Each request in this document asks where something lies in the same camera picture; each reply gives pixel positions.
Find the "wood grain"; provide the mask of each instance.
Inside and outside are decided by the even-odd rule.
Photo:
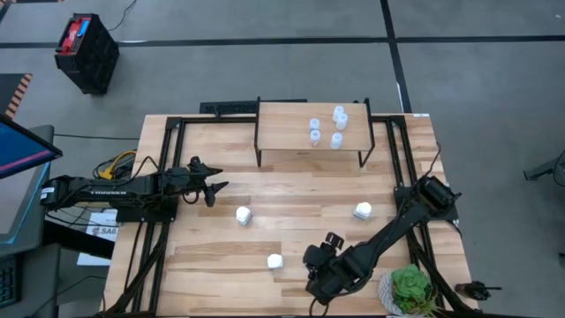
[[[146,117],[135,169],[146,155],[158,160],[165,120],[166,116]],[[411,115],[406,115],[406,121],[417,173],[422,174],[437,151],[432,122],[429,117]],[[227,180],[230,184],[218,193],[212,208],[202,202],[189,206],[180,201],[177,220],[170,228],[157,314],[307,315],[312,297],[304,291],[305,249],[318,245],[328,231],[343,236],[345,246],[367,240],[396,214],[396,181],[386,128],[374,124],[373,129],[377,147],[364,169],[358,167],[355,153],[315,151],[267,152],[263,167],[257,168],[253,124],[188,125],[181,163],[198,155],[207,165],[225,169],[209,182]],[[396,139],[406,171],[399,132]],[[172,154],[174,136],[171,140]],[[150,173],[154,168],[148,164],[141,171]],[[441,162],[434,166],[434,175],[445,180]],[[368,221],[351,215],[360,201],[373,205]],[[241,205],[253,212],[245,227],[235,219]],[[118,233],[105,289],[109,304],[124,289],[137,226],[128,223]],[[452,286],[470,282],[458,234],[444,222],[431,222],[429,227],[440,272]],[[159,231],[157,226],[154,240]],[[133,273],[142,242],[140,239],[135,253]],[[283,269],[267,268],[267,256],[272,253],[283,255]],[[386,314],[376,296],[379,278],[409,262],[406,241],[401,239],[381,256],[369,284],[333,301],[329,314]],[[147,281],[152,282],[152,277],[150,274]],[[150,286],[145,284],[142,308],[148,306]],[[465,302],[476,306],[473,301]],[[321,313],[321,308],[315,307],[314,313]]]
[[[334,108],[341,105],[348,116],[342,131],[335,128]],[[310,119],[320,120],[320,142],[310,144]],[[343,144],[331,148],[332,135],[341,133]],[[366,105],[363,103],[262,102],[257,148],[261,150],[359,151],[371,148]]]

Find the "potted plant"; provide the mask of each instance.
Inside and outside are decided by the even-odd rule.
[[[384,275],[379,284],[379,297],[393,314],[435,316],[436,293],[428,276],[414,264]]]

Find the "computer monitor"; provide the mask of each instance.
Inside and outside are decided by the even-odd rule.
[[[0,179],[62,155],[60,149],[0,114]]]

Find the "green plant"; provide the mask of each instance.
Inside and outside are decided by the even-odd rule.
[[[392,281],[395,304],[403,313],[435,316],[433,311],[437,306],[430,279],[416,265],[411,264],[405,269],[395,270],[392,273]]]

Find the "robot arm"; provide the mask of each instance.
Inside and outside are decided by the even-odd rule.
[[[424,177],[413,187],[410,198],[399,208],[398,215],[370,240],[350,246],[343,253],[343,238],[330,232],[326,242],[306,249],[303,262],[309,270],[306,290],[322,305],[333,298],[358,292],[373,274],[379,257],[408,231],[432,216],[447,213],[460,196],[454,194],[436,177]]]
[[[41,204],[49,210],[68,208],[79,202],[108,202],[118,209],[159,211],[168,199],[204,193],[206,204],[214,206],[215,194],[228,182],[207,185],[206,177],[221,173],[194,156],[187,168],[170,168],[129,180],[105,180],[61,176],[47,181],[41,190]]]

